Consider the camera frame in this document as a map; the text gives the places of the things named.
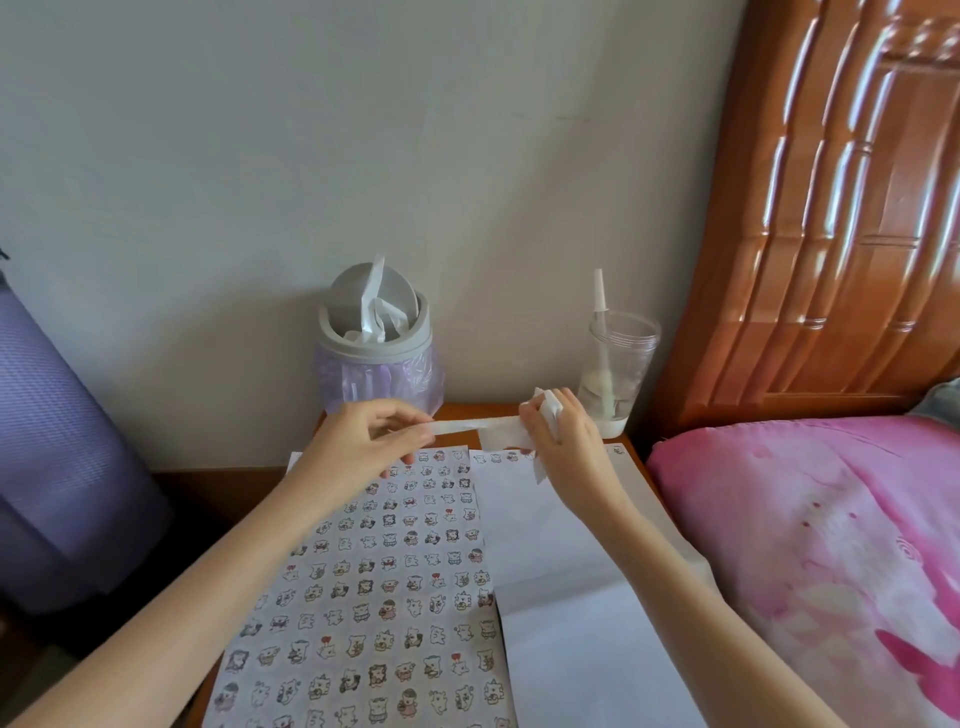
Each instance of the wooden headboard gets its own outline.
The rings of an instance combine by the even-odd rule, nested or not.
[[[960,376],[958,201],[960,3],[753,0],[643,429],[903,412]]]

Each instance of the purple mat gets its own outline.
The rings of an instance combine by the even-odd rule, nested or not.
[[[172,516],[0,273],[0,590],[35,614],[108,594]]]

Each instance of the left hand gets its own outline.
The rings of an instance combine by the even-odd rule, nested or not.
[[[433,442],[424,423],[433,418],[400,400],[346,402],[327,417],[288,479],[323,492],[334,505],[353,495],[397,460],[412,464],[413,453]]]

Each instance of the wall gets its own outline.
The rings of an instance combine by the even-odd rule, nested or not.
[[[302,446],[318,291],[377,251],[449,399],[573,385],[595,266],[678,322],[742,6],[0,0],[6,270],[155,468]]]

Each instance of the person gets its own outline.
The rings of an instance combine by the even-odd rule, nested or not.
[[[633,506],[596,425],[568,389],[555,442],[537,408],[520,418],[557,495],[633,586],[710,728],[842,728],[834,714]],[[429,445],[409,404],[346,404],[297,465],[230,532],[12,728],[167,728],[236,633],[287,553],[397,459]]]

